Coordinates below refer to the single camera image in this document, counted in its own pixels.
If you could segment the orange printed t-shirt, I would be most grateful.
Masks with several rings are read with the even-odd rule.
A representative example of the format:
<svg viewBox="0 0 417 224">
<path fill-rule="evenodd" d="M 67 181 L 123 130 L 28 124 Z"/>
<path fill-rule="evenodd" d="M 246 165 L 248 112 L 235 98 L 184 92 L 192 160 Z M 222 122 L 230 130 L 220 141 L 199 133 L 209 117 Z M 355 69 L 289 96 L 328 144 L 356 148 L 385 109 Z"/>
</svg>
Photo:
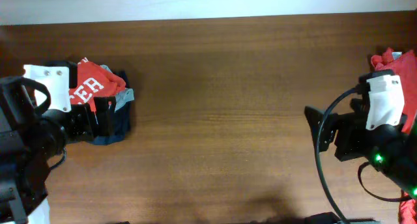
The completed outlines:
<svg viewBox="0 0 417 224">
<path fill-rule="evenodd" d="M 77 87 L 69 90 L 72 105 L 89 104 L 96 111 L 94 97 L 111 97 L 124 91 L 126 82 L 86 57 L 78 63 Z"/>
</svg>

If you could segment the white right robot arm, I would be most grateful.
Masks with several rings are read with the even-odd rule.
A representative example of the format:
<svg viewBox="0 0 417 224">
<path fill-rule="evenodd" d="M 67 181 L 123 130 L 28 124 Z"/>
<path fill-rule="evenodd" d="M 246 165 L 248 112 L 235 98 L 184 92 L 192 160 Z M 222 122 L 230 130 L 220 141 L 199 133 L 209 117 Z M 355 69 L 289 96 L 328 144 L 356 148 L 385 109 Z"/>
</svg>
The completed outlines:
<svg viewBox="0 0 417 224">
<path fill-rule="evenodd" d="M 393 123 L 371 123 L 369 106 L 363 103 L 352 104 L 352 113 L 339 115 L 333 113 L 334 106 L 321 111 L 311 106 L 304 108 L 304 114 L 311 130 L 315 151 L 315 163 L 319 178 L 333 213 L 313 218 L 313 221 L 326 220 L 338 223 L 352 223 L 337 206 L 326 184 L 320 160 L 320 153 L 328 150 L 330 143 L 336 146 L 335 157 L 339 161 L 365 158 L 367 161 L 358 168 L 357 176 L 362 184 L 362 170 L 368 165 L 382 173 L 398 185 L 408 195 L 404 198 L 385 198 L 369 192 L 376 199 L 399 203 L 416 199 L 416 132 L 402 132 L 407 119 L 400 114 Z"/>
</svg>

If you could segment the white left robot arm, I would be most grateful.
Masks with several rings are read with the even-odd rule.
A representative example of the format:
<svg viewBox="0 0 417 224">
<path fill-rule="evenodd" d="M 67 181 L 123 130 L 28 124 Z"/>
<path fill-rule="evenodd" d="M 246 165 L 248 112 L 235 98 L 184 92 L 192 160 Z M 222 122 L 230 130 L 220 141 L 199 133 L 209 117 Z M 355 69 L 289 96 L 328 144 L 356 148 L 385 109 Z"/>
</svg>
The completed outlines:
<svg viewBox="0 0 417 224">
<path fill-rule="evenodd" d="M 114 97 L 94 98 L 64 112 L 51 109 L 47 87 L 21 76 L 1 78 L 1 222 L 28 223 L 46 202 L 46 179 L 66 158 L 65 146 L 113 133 Z"/>
</svg>

